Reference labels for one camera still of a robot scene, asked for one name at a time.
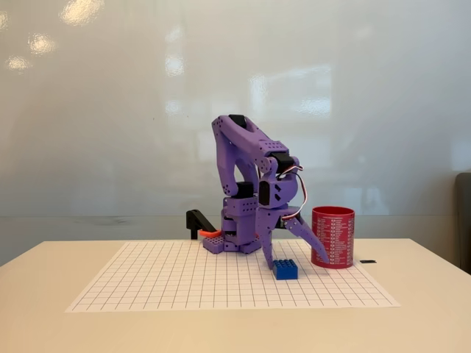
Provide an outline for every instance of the table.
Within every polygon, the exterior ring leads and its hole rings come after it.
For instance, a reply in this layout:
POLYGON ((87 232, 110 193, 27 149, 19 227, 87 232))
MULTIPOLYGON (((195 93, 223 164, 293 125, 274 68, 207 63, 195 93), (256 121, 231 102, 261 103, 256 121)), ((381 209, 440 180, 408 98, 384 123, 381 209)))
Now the table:
POLYGON ((0 352, 471 350, 471 276, 409 239, 355 240, 399 308, 64 313, 123 243, 45 242, 0 267, 0 352))

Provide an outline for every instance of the grid paper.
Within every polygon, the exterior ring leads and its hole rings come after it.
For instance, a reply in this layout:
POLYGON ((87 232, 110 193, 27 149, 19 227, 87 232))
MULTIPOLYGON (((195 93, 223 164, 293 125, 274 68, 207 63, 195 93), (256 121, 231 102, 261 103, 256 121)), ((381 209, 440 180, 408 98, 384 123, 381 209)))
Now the grid paper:
POLYGON ((211 254, 195 240, 126 242, 66 312, 400 306, 356 261, 315 266, 303 240, 274 240, 273 250, 294 260, 298 279, 277 281, 261 249, 211 254))

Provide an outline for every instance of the lego brick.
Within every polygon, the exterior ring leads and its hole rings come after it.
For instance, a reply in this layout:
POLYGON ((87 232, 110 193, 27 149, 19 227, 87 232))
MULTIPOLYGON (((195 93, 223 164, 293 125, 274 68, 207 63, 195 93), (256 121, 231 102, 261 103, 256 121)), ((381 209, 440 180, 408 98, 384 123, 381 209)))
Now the lego brick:
POLYGON ((274 260, 273 274, 278 280, 297 279, 297 266, 293 260, 274 260))

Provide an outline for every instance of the white wall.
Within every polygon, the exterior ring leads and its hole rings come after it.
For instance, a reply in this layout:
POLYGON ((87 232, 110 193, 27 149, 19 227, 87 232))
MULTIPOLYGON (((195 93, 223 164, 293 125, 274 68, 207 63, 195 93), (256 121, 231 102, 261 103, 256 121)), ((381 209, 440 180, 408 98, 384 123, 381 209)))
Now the white wall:
MULTIPOLYGON (((243 113, 300 158, 309 207, 452 224, 454 176, 471 169, 470 13, 469 0, 2 1, 0 215, 217 215, 210 122, 243 113)), ((449 246, 446 233, 421 237, 449 246)))

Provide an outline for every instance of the red cylinder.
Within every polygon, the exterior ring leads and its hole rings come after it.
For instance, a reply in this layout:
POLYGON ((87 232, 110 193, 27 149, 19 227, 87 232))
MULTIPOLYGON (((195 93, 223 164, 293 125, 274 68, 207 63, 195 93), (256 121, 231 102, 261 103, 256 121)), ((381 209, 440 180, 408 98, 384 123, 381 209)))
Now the red cylinder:
POLYGON ((321 206, 312 209, 312 231, 320 239, 329 257, 322 261, 311 250, 311 262, 325 268, 347 268, 353 265, 355 211, 346 207, 321 206))

